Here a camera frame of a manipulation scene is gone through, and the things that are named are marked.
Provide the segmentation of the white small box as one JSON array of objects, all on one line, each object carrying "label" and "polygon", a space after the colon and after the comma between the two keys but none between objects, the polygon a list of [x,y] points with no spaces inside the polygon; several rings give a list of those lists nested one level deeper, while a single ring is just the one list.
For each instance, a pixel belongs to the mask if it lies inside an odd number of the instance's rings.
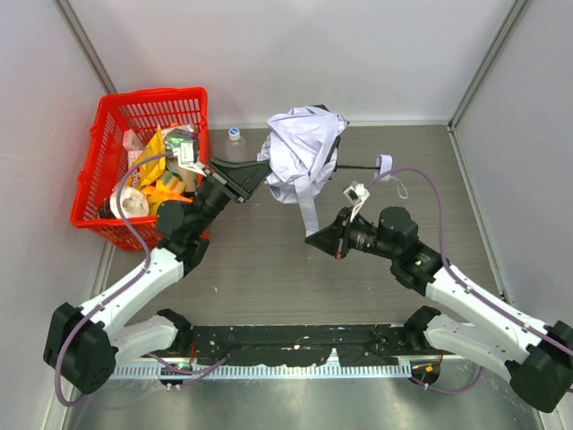
[{"label": "white small box", "polygon": [[141,155],[144,150],[144,145],[135,131],[129,129],[124,132],[123,147],[126,150],[128,167],[130,168]]}]

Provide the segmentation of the yellow chips bag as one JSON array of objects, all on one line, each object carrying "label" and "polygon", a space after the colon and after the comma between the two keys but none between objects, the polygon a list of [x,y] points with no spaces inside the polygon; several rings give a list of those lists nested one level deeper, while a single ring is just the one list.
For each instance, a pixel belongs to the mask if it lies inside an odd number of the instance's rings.
[{"label": "yellow chips bag", "polygon": [[156,132],[130,167],[125,185],[142,190],[154,183],[166,170],[166,157],[162,129],[158,125]]}]

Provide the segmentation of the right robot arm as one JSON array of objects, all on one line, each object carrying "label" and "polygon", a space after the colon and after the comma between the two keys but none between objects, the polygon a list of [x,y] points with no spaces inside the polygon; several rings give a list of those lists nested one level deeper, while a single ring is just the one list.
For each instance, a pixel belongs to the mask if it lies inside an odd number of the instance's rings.
[{"label": "right robot arm", "polygon": [[571,326],[534,318],[475,284],[419,239],[406,209],[388,207],[372,224],[345,207],[305,242],[338,260],[352,250],[390,260],[399,284],[464,319],[424,306],[405,324],[415,341],[497,374],[529,406],[551,413],[571,390]]}]

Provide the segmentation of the red plastic basket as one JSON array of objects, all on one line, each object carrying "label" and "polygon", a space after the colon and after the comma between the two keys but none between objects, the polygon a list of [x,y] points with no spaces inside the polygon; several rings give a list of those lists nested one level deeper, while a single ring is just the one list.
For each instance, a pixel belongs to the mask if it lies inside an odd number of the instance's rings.
[{"label": "red plastic basket", "polygon": [[141,244],[120,219],[100,219],[99,207],[113,192],[128,168],[123,147],[124,132],[133,130],[148,142],[157,126],[192,124],[199,133],[202,163],[212,155],[208,129],[208,92],[202,87],[162,88],[110,94],[98,105],[90,128],[90,148],[70,215],[77,228],[86,228],[126,252],[138,252]]}]

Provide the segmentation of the white tape roll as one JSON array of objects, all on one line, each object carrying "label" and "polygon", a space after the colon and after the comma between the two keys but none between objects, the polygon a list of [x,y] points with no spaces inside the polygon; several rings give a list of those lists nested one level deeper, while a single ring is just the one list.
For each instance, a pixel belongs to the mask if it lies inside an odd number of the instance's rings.
[{"label": "white tape roll", "polygon": [[138,189],[125,186],[117,198],[117,190],[114,190],[109,198],[109,207],[117,219],[121,219],[119,210],[125,218],[142,218],[150,215],[147,198]]}]

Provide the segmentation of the clear plastic water bottle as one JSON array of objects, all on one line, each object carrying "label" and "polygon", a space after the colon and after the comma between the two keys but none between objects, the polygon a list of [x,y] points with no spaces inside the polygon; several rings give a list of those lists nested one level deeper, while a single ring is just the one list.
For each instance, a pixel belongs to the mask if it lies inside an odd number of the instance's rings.
[{"label": "clear plastic water bottle", "polygon": [[228,130],[225,149],[228,161],[244,162],[248,160],[246,140],[237,127]]}]

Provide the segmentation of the orange snack package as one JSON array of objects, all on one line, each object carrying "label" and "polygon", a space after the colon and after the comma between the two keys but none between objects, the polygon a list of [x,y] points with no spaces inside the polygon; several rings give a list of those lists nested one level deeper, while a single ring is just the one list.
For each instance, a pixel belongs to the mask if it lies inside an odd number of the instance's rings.
[{"label": "orange snack package", "polygon": [[146,197],[149,206],[149,215],[154,217],[157,215],[158,207],[161,203],[167,201],[178,202],[192,202],[192,199],[182,196],[181,194],[174,193],[170,190],[157,188],[156,186],[148,185],[141,190],[141,193]]}]

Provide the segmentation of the green sponge pack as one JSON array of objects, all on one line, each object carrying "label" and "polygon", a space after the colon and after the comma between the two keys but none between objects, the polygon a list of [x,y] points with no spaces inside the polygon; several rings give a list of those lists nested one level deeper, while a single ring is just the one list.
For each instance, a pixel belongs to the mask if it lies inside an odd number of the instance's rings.
[{"label": "green sponge pack", "polygon": [[183,143],[194,144],[197,141],[198,134],[192,127],[177,126],[163,130],[162,138],[166,151],[175,153]]}]

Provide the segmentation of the lavender folding umbrella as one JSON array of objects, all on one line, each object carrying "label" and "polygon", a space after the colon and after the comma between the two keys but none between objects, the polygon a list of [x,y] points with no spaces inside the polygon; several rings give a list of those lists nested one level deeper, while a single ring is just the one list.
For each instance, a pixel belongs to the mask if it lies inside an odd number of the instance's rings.
[{"label": "lavender folding umbrella", "polygon": [[348,121],[323,105],[293,107],[272,116],[270,133],[257,154],[267,161],[265,183],[278,202],[299,208],[304,230],[320,230],[315,199],[338,167],[338,144]]}]

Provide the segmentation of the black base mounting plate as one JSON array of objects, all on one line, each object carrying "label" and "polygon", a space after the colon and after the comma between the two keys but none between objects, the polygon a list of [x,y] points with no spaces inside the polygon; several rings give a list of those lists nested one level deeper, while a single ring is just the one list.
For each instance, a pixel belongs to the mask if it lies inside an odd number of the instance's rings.
[{"label": "black base mounting plate", "polygon": [[387,324],[196,326],[187,347],[210,366],[324,366],[335,353],[343,367],[396,364],[437,350],[405,327]]}]

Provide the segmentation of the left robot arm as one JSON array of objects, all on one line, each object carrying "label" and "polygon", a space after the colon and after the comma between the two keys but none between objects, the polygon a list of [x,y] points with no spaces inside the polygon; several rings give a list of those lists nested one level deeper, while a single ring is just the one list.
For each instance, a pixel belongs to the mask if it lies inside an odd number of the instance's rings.
[{"label": "left robot arm", "polygon": [[145,260],[100,295],[73,306],[60,305],[48,329],[43,359],[55,371],[58,400],[67,381],[84,395],[103,386],[117,366],[156,351],[185,354],[192,346],[192,325],[164,309],[149,320],[130,324],[152,298],[182,280],[200,263],[210,244],[204,232],[230,202],[248,201],[269,175],[267,160],[243,163],[214,158],[191,202],[159,205],[157,247]]}]

